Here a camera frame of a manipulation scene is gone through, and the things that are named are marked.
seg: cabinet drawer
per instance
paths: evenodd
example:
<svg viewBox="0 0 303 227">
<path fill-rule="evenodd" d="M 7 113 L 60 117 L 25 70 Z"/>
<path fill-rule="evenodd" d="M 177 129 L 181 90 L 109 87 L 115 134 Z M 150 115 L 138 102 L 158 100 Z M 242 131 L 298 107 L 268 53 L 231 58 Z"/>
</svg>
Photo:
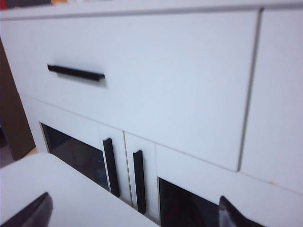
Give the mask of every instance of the cabinet drawer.
<svg viewBox="0 0 303 227">
<path fill-rule="evenodd" d="M 241 171 L 303 193 L 302 163 L 303 10 L 265 10 Z"/>
<path fill-rule="evenodd" d="M 238 168 L 257 13 L 3 21 L 22 94 Z M 100 82 L 47 64 L 104 73 Z"/>
<path fill-rule="evenodd" d="M 122 131 L 24 95 L 20 97 L 38 152 L 58 156 L 96 183 L 100 182 L 100 186 L 126 203 L 132 204 Z M 111 139 L 112 151 L 102 143 L 107 139 Z M 111 152 L 114 161 L 109 163 L 108 154 Z M 114 175 L 110 173 L 113 169 L 110 166 L 116 171 Z"/>
</svg>

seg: glass panel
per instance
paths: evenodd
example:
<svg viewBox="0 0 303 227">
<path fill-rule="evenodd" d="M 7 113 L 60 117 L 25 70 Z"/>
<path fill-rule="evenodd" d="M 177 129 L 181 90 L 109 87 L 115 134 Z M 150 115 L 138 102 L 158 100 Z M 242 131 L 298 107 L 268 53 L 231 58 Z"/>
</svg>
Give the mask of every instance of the glass panel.
<svg viewBox="0 0 303 227">
<path fill-rule="evenodd" d="M 219 227 L 219 206 L 159 178 L 162 227 Z M 252 227 L 261 225 L 247 219 Z"/>
<path fill-rule="evenodd" d="M 42 124 L 49 152 L 108 190 L 103 153 L 56 129 Z"/>
</svg>

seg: cabinet top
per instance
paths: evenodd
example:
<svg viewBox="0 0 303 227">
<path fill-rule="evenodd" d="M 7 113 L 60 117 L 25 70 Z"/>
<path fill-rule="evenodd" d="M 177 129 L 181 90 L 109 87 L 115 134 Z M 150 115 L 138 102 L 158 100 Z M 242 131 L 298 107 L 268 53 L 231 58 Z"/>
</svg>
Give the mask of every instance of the cabinet top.
<svg viewBox="0 0 303 227">
<path fill-rule="evenodd" d="M 90 3 L 64 3 L 1 11 L 1 20 L 54 17 L 102 16 L 130 13 L 187 12 L 216 10 L 280 9 L 303 6 L 303 0 L 101 0 Z"/>
</svg>

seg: black handle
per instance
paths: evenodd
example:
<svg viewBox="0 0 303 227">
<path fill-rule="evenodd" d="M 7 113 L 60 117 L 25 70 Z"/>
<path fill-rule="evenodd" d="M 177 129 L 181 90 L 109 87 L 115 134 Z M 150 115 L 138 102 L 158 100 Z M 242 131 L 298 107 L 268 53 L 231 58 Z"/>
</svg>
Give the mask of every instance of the black handle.
<svg viewBox="0 0 303 227">
<path fill-rule="evenodd" d="M 141 150 L 133 153 L 134 157 L 134 177 L 136 180 L 137 204 L 138 211 L 146 213 L 145 185 L 144 185 L 144 167 L 143 153 Z"/>
<path fill-rule="evenodd" d="M 73 77 L 80 77 L 80 78 L 85 78 L 85 79 L 91 79 L 94 81 L 100 81 L 103 79 L 105 76 L 104 74 L 101 73 L 94 73 L 94 72 L 87 72 L 83 70 L 75 70 L 67 67 L 62 67 L 58 65 L 47 65 L 48 70 L 51 72 L 58 72 L 66 75 L 70 75 Z"/>
<path fill-rule="evenodd" d="M 104 147 L 104 153 L 105 153 L 105 159 L 106 159 L 106 165 L 107 165 L 107 171 L 109 177 L 110 190 L 113 195 L 119 197 L 120 189 L 118 184 L 112 139 L 108 138 L 107 140 L 104 140 L 103 147 Z"/>
</svg>

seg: white cabinet door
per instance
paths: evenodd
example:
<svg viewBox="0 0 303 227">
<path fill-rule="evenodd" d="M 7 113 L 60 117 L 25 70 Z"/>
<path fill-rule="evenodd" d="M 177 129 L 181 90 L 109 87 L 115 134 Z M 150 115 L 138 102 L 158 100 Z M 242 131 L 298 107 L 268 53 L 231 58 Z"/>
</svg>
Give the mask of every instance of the white cabinet door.
<svg viewBox="0 0 303 227">
<path fill-rule="evenodd" d="M 128 177 L 128 169 L 127 169 L 127 159 L 126 159 L 126 150 L 125 150 L 125 141 L 124 141 L 124 133 L 120 130 L 113 129 L 103 124 L 98 124 L 100 141 L 105 141 L 107 139 L 112 140 L 113 153 L 115 157 L 115 165 L 116 165 L 116 175 L 118 179 L 118 187 L 120 191 L 120 199 L 124 200 L 129 205 L 132 204 L 131 193 L 129 187 L 129 177 Z M 105 151 L 104 144 L 102 143 L 102 150 Z"/>
<path fill-rule="evenodd" d="M 1 22 L 18 91 L 238 169 L 256 11 Z M 47 64 L 104 73 L 99 83 Z"/>
<path fill-rule="evenodd" d="M 241 171 L 303 193 L 303 9 L 263 14 Z"/>
<path fill-rule="evenodd" d="M 244 216 L 264 226 L 302 226 L 303 196 L 160 145 L 156 153 L 159 178 L 216 204 L 224 195 Z"/>
<path fill-rule="evenodd" d="M 106 153 L 102 141 L 111 138 L 115 157 L 116 175 L 120 189 L 119 198 L 131 205 L 125 143 L 122 131 L 98 124 L 95 121 L 36 101 L 27 96 L 21 95 L 20 97 L 38 152 L 48 152 L 48 148 L 50 147 L 50 144 L 47 144 L 47 140 L 44 138 L 45 133 L 43 133 L 41 124 L 47 125 L 60 133 L 64 133 L 67 136 L 98 149 L 102 153 L 101 156 L 103 156 L 105 178 L 107 178 L 107 188 L 109 188 L 109 190 L 111 189 L 111 179 L 108 176 L 109 163 L 106 163 Z M 95 164 L 96 163 L 92 163 L 91 161 L 86 163 L 87 167 Z"/>
<path fill-rule="evenodd" d="M 155 144 L 139 137 L 125 133 L 125 143 L 127 151 L 128 169 L 130 186 L 133 199 L 133 207 L 137 209 L 137 191 L 136 178 L 134 172 L 134 153 L 139 150 L 143 153 L 143 167 L 145 179 L 145 199 L 146 213 L 145 216 L 156 223 L 159 219 L 159 199 L 158 199 L 158 178 L 156 170 L 156 150 Z"/>
</svg>

